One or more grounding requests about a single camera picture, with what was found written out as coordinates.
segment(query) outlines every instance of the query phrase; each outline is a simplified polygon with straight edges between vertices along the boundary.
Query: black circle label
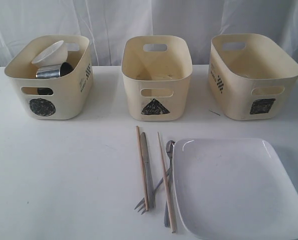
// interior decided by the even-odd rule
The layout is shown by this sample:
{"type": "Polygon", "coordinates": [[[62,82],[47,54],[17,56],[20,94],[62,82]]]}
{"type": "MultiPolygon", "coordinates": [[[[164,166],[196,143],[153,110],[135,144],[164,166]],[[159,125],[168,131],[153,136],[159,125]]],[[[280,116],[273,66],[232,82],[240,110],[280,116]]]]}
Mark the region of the black circle label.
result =
{"type": "Polygon", "coordinates": [[[30,100],[30,109],[36,115],[48,117],[56,112],[55,106],[51,101],[43,98],[30,100]]]}

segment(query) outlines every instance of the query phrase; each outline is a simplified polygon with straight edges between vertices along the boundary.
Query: white table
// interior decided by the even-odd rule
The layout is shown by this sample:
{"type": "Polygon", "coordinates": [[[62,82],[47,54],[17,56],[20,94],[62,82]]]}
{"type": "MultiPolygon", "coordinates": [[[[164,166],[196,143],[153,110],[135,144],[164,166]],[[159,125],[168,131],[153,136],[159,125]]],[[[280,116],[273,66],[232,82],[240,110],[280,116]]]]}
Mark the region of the white table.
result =
{"type": "Polygon", "coordinates": [[[163,226],[162,188],[154,211],[133,210],[143,196],[135,125],[147,133],[154,185],[162,176],[160,131],[164,144],[265,139],[298,192],[298,85],[277,117],[235,121],[212,97],[208,67],[193,69],[183,117],[140,122],[128,113],[120,67],[93,67],[95,85],[82,113],[64,121],[27,116],[0,67],[0,240],[194,239],[178,213],[177,234],[163,226]]]}

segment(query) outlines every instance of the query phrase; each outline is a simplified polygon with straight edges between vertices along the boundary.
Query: white bowl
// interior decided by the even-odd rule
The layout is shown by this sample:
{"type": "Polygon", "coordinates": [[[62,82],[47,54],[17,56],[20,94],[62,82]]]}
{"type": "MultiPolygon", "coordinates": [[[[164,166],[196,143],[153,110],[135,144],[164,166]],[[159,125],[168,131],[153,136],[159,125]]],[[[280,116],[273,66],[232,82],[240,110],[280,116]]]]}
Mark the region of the white bowl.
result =
{"type": "Polygon", "coordinates": [[[68,58],[68,49],[63,40],[57,41],[44,49],[33,60],[32,64],[38,68],[64,63],[68,58]]]}

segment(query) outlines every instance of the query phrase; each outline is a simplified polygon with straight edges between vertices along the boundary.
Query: butter knife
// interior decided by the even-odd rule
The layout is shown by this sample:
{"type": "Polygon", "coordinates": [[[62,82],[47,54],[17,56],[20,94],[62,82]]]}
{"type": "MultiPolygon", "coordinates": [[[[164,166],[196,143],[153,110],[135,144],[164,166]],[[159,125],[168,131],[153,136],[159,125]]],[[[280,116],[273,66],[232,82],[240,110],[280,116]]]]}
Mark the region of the butter knife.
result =
{"type": "Polygon", "coordinates": [[[142,153],[143,166],[144,166],[144,172],[145,172],[145,180],[147,185],[148,204],[149,204],[149,209],[152,209],[154,208],[153,180],[152,180],[152,174],[151,174],[147,138],[144,132],[142,132],[140,135],[140,146],[141,146],[141,153],[142,153]]]}

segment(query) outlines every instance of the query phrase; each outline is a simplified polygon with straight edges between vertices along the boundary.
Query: black triangle label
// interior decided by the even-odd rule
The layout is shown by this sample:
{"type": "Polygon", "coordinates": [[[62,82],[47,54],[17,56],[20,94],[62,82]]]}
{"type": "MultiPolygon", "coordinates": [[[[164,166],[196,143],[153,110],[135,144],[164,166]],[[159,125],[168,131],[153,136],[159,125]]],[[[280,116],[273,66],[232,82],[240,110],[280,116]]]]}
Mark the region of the black triangle label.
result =
{"type": "Polygon", "coordinates": [[[153,99],[149,102],[141,112],[143,115],[161,115],[169,113],[170,111],[166,109],[157,99],[153,99]]]}

